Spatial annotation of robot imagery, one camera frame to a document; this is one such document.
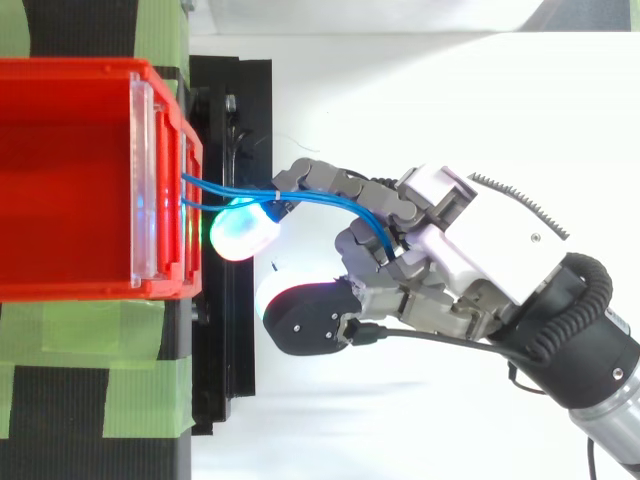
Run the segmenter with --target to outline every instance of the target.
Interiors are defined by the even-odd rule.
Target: green tape
[[[0,364],[0,439],[9,438],[14,371],[15,366]]]
[[[180,16],[180,70],[184,83],[191,85],[191,71],[189,69],[189,20],[186,15]]]
[[[31,37],[22,0],[0,0],[0,57],[28,57]]]
[[[5,303],[0,362],[37,367],[150,369],[164,302]]]
[[[178,438],[191,416],[191,357],[152,370],[111,370],[104,438]]]
[[[178,95],[179,82],[177,80],[165,80],[164,83],[167,84],[167,87],[169,87],[169,90],[171,90],[174,96]]]
[[[640,30],[640,0],[631,0],[629,7],[631,8],[631,31],[637,32]]]
[[[183,19],[186,16],[177,0],[138,0],[134,56],[152,65],[182,68]]]

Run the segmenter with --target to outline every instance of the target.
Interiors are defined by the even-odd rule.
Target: white wall
[[[273,59],[274,169],[311,155],[398,177],[425,162],[513,183],[607,265],[613,307],[636,298],[640,37],[623,34],[194,38],[192,53]],[[318,151],[310,153],[291,141]],[[320,258],[349,215],[298,208],[256,282]],[[505,220],[504,228],[509,228]],[[313,358],[256,321],[255,398],[194,438],[194,479],[585,479],[586,438],[489,354],[389,339]],[[627,474],[596,451],[600,478]]]
[[[194,33],[214,33],[198,17],[213,15],[225,35],[309,35],[510,31],[542,0],[198,0]]]

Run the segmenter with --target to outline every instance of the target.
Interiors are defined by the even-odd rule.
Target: blue led light
[[[251,202],[235,198],[229,205]],[[216,252],[232,262],[246,260],[260,252],[280,233],[280,224],[269,218],[259,203],[223,210],[211,227],[209,238]]]

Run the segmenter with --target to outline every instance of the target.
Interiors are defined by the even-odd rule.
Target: red plastic bin
[[[202,144],[144,60],[0,59],[0,302],[201,290]]]

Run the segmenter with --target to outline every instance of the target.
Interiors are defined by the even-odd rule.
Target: coiled cable
[[[569,253],[563,264],[582,277],[587,288],[573,305],[551,319],[528,346],[529,352],[545,365],[562,346],[602,316],[613,295],[611,277],[599,261]]]

